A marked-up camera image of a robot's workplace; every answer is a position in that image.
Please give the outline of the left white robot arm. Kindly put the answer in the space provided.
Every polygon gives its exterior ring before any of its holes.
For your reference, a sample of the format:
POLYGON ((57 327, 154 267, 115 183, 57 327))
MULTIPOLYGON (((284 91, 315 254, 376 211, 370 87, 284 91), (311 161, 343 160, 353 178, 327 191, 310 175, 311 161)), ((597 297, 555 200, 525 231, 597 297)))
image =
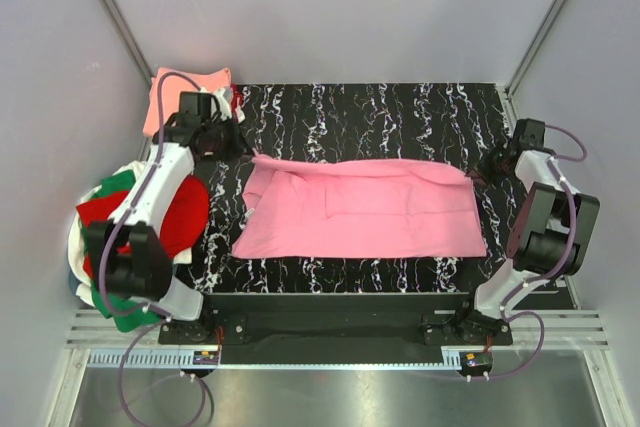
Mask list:
POLYGON ((214 335, 216 319, 202 310, 203 295, 174 275, 160 233, 170 204, 198 161, 251 155, 233 113, 233 97, 230 87, 180 93, 177 112, 159 119, 141 177, 107 219, 88 226, 93 279, 112 316, 144 310, 181 321, 181 331, 193 342, 214 335))

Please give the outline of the pink t shirt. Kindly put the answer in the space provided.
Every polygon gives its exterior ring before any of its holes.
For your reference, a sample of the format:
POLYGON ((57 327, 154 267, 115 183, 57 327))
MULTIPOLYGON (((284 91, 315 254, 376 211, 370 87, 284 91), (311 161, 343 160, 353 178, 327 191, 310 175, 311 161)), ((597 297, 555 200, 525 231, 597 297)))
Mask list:
POLYGON ((480 258, 473 183, 446 163, 308 163, 257 155, 243 191, 239 259, 480 258))

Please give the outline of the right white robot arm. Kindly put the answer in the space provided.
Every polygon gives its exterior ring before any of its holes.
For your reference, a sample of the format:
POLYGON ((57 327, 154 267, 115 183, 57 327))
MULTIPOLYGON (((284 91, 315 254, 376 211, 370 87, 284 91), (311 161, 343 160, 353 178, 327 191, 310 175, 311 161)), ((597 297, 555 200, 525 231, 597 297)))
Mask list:
POLYGON ((468 173, 491 186, 512 177, 527 196, 508 238, 506 260, 474 290, 454 318, 466 343, 508 328, 513 308, 534 290, 582 266, 600 210, 600 201, 574 187, 559 163, 580 163, 585 145, 568 130, 534 119, 516 122, 513 135, 468 173))

